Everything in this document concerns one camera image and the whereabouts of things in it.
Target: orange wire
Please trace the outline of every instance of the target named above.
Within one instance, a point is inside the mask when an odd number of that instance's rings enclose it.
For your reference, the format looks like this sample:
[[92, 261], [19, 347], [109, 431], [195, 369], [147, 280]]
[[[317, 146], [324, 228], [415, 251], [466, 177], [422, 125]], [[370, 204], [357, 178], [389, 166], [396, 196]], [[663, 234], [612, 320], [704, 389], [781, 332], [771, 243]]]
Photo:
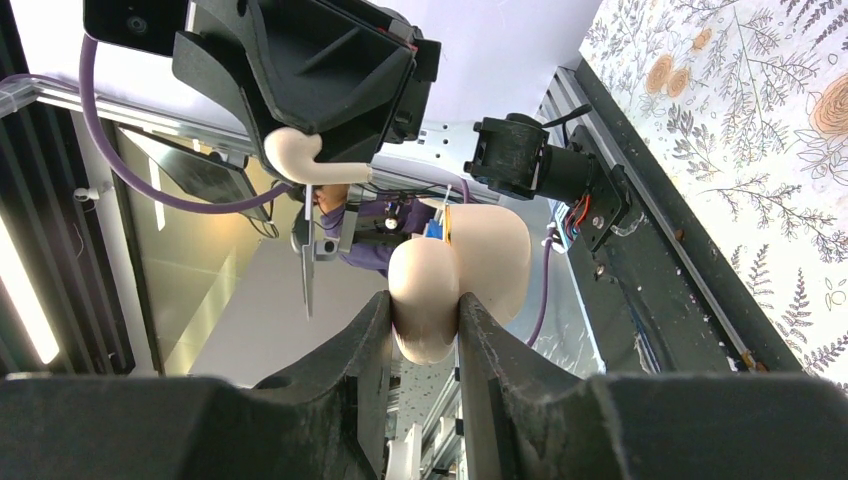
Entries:
[[580, 226], [581, 223], [583, 223], [583, 220], [586, 220], [586, 215], [589, 213], [589, 203], [590, 203], [590, 200], [592, 199], [592, 197], [590, 195], [586, 195], [584, 198], [586, 199], [586, 208], [583, 209], [583, 215], [580, 215], [580, 218], [577, 219], [576, 222], [574, 222], [574, 225], [576, 225], [578, 227]]

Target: beige egg-shaped object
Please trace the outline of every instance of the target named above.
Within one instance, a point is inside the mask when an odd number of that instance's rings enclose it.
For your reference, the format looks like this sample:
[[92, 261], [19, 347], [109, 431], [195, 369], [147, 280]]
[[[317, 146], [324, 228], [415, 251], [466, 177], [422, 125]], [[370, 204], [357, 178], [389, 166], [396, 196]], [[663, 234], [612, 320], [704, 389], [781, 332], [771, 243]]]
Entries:
[[511, 322], [527, 296], [530, 232], [515, 212], [498, 205], [451, 205], [451, 248], [459, 260], [460, 294], [472, 292], [500, 323]]
[[459, 292], [459, 261], [450, 245], [418, 237], [395, 249], [389, 262], [392, 323], [407, 360], [430, 365], [450, 354]]

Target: beige curved tube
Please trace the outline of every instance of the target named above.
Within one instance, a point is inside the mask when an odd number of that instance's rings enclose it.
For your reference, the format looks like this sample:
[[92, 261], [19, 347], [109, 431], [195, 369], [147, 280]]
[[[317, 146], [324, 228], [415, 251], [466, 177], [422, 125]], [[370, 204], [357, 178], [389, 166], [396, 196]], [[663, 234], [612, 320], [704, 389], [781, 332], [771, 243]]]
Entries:
[[447, 243], [418, 237], [395, 249], [389, 261], [392, 323], [407, 360], [430, 365], [450, 354], [459, 291], [459, 262]]
[[497, 205], [450, 205], [450, 245], [459, 260], [461, 294], [472, 292], [500, 323], [511, 322], [527, 297], [530, 232], [512, 210]]
[[337, 185], [371, 181], [367, 163], [316, 163], [323, 143], [320, 135], [282, 127], [265, 137], [265, 156], [284, 177], [304, 185]]

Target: security camera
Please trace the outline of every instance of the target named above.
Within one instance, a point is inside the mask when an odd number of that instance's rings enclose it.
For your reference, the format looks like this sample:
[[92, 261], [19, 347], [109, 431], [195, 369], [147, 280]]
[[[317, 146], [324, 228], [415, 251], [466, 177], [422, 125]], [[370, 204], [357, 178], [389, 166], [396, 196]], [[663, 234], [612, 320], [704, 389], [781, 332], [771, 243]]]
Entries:
[[100, 200], [100, 196], [115, 188], [111, 182], [105, 182], [100, 188], [78, 188], [74, 190], [74, 200], [85, 203]]

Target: fluorescent light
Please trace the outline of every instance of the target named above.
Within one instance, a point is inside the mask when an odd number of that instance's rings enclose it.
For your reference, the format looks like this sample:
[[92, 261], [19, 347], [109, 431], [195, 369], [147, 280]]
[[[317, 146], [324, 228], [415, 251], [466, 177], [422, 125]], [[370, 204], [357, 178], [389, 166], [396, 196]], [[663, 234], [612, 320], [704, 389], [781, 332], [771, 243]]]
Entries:
[[35, 289], [29, 281], [29, 275], [24, 269], [21, 257], [12, 243], [12, 237], [6, 229], [3, 218], [0, 217], [0, 280], [12, 299], [12, 304], [18, 311], [18, 317], [24, 323], [24, 328], [35, 347], [41, 362], [47, 365], [59, 354], [59, 344], [47, 316], [41, 308]]
[[[150, 166], [150, 186], [161, 192], [162, 179], [159, 177], [159, 164], [149, 158], [148, 165]], [[153, 209], [156, 212], [156, 227], [161, 232], [165, 228], [165, 205], [162, 205], [161, 202], [154, 202]]]

